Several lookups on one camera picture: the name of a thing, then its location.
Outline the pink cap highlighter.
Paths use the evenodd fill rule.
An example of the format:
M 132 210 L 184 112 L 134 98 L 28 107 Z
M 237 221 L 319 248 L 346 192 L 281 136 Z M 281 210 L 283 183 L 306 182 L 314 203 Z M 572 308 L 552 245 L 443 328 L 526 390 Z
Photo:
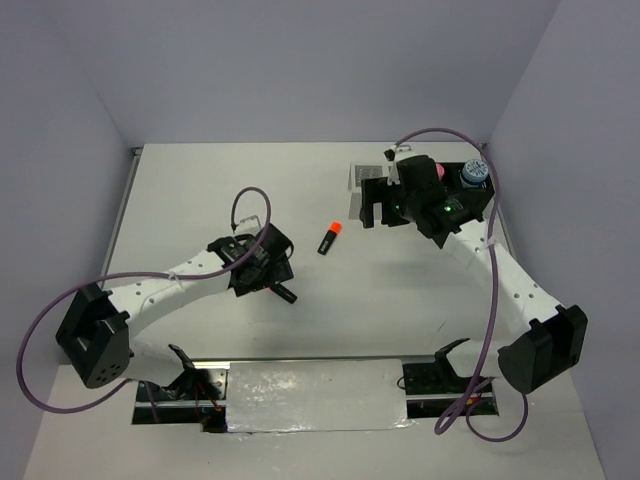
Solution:
M 298 297 L 288 288 L 282 284 L 275 284 L 269 287 L 270 291 L 275 293 L 281 299 L 285 300 L 289 304 L 294 304 Z

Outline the orange cap highlighter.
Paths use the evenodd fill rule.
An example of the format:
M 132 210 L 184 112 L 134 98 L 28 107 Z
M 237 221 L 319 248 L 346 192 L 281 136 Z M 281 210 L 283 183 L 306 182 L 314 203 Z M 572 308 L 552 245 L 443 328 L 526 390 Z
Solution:
M 340 222 L 333 222 L 327 232 L 325 233 L 318 249 L 317 253 L 325 256 L 330 250 L 331 246 L 335 242 L 336 238 L 342 231 L 342 224 Z

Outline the blue cleaning gel jar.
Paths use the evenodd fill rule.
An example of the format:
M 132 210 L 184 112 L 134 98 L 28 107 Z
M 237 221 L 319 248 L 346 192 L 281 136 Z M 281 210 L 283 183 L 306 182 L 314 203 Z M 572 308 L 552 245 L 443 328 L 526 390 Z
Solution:
M 461 167 L 460 181 L 467 188 L 483 188 L 489 172 L 489 166 L 483 159 L 470 159 Z

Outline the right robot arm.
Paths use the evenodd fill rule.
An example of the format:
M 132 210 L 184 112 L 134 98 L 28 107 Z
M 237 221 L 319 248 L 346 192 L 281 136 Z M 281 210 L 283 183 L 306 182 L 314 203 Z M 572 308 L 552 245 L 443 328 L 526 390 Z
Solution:
M 579 306 L 564 307 L 546 293 L 497 239 L 485 214 L 495 207 L 488 163 L 439 164 L 427 155 L 412 155 L 383 172 L 360 181 L 363 226 L 413 224 L 489 288 L 497 316 L 515 337 L 497 350 L 507 383 L 530 394 L 574 367 L 587 316 Z

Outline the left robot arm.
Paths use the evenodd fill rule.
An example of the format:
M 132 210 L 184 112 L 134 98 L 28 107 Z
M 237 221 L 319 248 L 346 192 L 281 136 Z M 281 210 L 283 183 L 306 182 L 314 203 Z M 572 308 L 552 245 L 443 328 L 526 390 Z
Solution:
M 296 296 L 284 287 L 293 279 L 293 242 L 269 225 L 211 242 L 195 257 L 160 278 L 147 278 L 104 290 L 81 288 L 56 333 L 56 341 L 89 389 L 119 378 L 146 381 L 172 398 L 203 390 L 222 395 L 221 380 L 199 369 L 175 343 L 147 344 L 139 334 L 156 321 L 201 298 L 231 290 L 241 297 L 270 289 L 288 303 Z

